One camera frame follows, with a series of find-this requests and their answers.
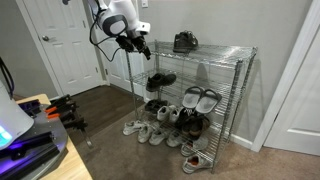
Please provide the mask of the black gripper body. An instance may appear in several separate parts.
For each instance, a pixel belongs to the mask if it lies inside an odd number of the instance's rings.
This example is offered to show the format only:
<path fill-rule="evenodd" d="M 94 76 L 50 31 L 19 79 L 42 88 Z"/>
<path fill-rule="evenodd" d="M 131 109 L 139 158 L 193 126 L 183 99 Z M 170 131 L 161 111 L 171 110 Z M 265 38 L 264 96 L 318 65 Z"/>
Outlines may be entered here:
<path fill-rule="evenodd" d="M 118 36 L 116 42 L 119 46 L 128 51 L 133 52 L 134 49 L 137 49 L 139 53 L 143 52 L 146 49 L 146 43 L 143 36 L 136 38 L 129 38 L 126 36 Z"/>

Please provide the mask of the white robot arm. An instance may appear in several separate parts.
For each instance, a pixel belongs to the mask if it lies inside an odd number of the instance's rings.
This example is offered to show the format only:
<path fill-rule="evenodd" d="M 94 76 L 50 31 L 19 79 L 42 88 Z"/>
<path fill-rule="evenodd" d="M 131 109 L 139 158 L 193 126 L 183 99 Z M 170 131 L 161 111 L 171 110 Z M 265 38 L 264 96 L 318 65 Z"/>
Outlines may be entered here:
<path fill-rule="evenodd" d="M 151 25 L 139 20 L 131 0 L 87 0 L 94 23 L 109 37 L 115 38 L 126 52 L 137 50 L 150 59 L 151 52 L 144 36 L 150 32 Z"/>

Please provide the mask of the round grey robot base plate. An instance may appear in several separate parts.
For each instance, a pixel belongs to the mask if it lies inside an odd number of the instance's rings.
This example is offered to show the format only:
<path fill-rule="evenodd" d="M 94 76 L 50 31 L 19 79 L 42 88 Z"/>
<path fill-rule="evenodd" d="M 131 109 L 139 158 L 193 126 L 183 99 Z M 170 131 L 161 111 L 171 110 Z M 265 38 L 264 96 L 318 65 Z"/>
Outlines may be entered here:
<path fill-rule="evenodd" d="M 47 118 L 46 108 L 41 105 L 31 129 L 1 151 L 0 180 L 38 180 L 64 158 L 66 129 L 59 118 Z"/>

